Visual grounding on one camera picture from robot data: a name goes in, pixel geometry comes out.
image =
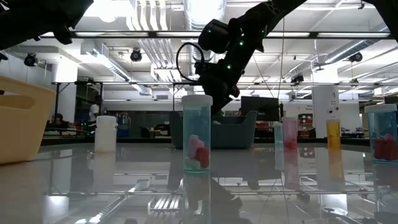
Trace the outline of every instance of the computer monitor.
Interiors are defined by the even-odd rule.
[[[242,96],[242,115],[250,111],[257,111],[258,121],[279,121],[279,100],[277,98],[266,98],[257,96]]]

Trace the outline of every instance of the white pillar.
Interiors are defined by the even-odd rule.
[[[75,82],[77,81],[77,64],[69,59],[61,60],[52,65],[53,82]],[[76,85],[61,85],[58,98],[58,113],[63,115],[63,120],[75,121]]]
[[[337,67],[327,65],[321,71],[313,72],[313,81],[338,83]],[[312,88],[312,104],[314,113],[314,125],[317,138],[327,137],[326,120],[339,119],[339,93],[336,85],[315,86]]]

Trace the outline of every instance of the black cable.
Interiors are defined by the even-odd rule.
[[[196,80],[192,80],[192,79],[186,77],[185,75],[183,75],[182,72],[181,72],[180,66],[178,65],[178,58],[179,58],[179,56],[180,56],[180,52],[181,52],[181,50],[182,50],[186,45],[191,45],[191,46],[193,46],[194,48],[196,48],[196,49],[199,50],[200,57],[201,57],[201,59],[200,59],[200,63],[201,63],[201,64],[204,64],[204,63],[205,63],[205,56],[204,56],[204,54],[203,54],[202,49],[201,49],[199,46],[197,46],[196,44],[190,43],[190,42],[187,42],[187,43],[184,43],[183,45],[181,45],[181,47],[180,47],[180,48],[178,49],[178,51],[177,51],[175,63],[176,63],[176,65],[177,65],[177,70],[178,70],[178,72],[180,73],[181,77],[183,77],[184,79],[186,79],[186,80],[188,80],[188,81],[196,82]]]

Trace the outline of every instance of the white ceiling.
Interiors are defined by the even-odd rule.
[[[127,1],[114,1],[119,3],[126,3]],[[348,31],[348,32],[365,32],[371,30],[373,27],[382,23],[382,19],[375,9],[366,8],[363,10],[358,9],[345,9],[345,10],[323,10],[328,7],[334,7],[340,0],[310,0],[302,5],[302,8],[296,9],[288,16],[285,17],[285,30],[286,31]],[[340,7],[358,6],[360,0],[345,0]],[[171,30],[184,30],[184,16],[183,11],[180,10],[183,2],[178,0],[167,1],[167,25]],[[227,8],[224,21],[228,21],[233,17],[239,17],[244,14],[249,7],[253,6],[253,1],[245,0],[227,0]],[[321,11],[309,11],[304,10],[306,8],[321,8]],[[126,18],[119,17],[114,22],[106,23],[103,22],[99,17],[83,17],[78,23],[76,30],[128,30],[126,25]],[[276,26],[274,30],[283,30],[283,20]],[[36,45],[36,46],[56,46],[72,56],[76,57],[84,64],[84,68],[79,69],[79,75],[91,76],[97,80],[112,80],[113,74],[104,66],[93,63],[89,60],[86,55],[80,55],[80,44],[82,39],[75,39],[71,45],[59,44],[55,39],[43,39],[39,42],[28,41],[23,45]],[[116,60],[120,66],[124,67],[125,70],[133,72],[136,80],[149,81],[152,80],[149,75],[151,62],[143,55],[141,62],[131,62],[129,59],[132,48],[140,47],[137,39],[95,39],[97,45],[105,43],[110,51],[111,58]],[[349,40],[318,40],[317,41],[317,53],[327,54],[330,53],[342,45],[349,42]],[[180,39],[172,39],[172,47],[174,49],[174,55],[177,49],[182,44]],[[284,75],[297,66],[301,61],[294,60],[294,56],[297,59],[306,59],[311,55],[315,55],[315,43],[314,40],[276,40],[267,39],[263,41],[265,53],[256,52],[254,58],[256,59],[258,68],[254,63],[254,60],[250,61],[246,68],[246,73],[242,77],[242,82],[253,82],[260,78],[260,72],[263,76],[270,76],[269,81],[275,82],[278,78]],[[397,47],[397,42],[394,40],[383,40],[372,47],[362,51],[364,56],[363,61],[372,58],[378,54],[381,54],[389,49]],[[348,62],[339,62],[339,78],[341,80],[350,78],[355,75],[376,70],[382,66],[397,61],[398,51],[393,51],[383,57],[376,60],[369,61],[362,66],[358,66],[353,70],[348,69],[351,64]],[[187,54],[182,55],[181,63],[184,63],[184,57],[187,58]],[[378,81],[381,77],[391,77],[397,75],[397,71],[389,73],[382,73],[378,77],[372,77],[369,81]],[[304,71],[306,81],[310,81],[310,70]]]

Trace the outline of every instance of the black robotic arm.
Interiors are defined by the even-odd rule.
[[[215,63],[197,62],[195,73],[205,93],[213,97],[211,113],[215,114],[240,92],[236,84],[244,74],[255,50],[264,51],[263,38],[271,32],[287,14],[306,0],[273,0],[262,2],[249,9],[243,16],[228,24],[213,19],[202,30],[198,44],[203,50],[226,53],[224,59]],[[398,1],[365,0],[374,4],[391,34],[398,40]]]

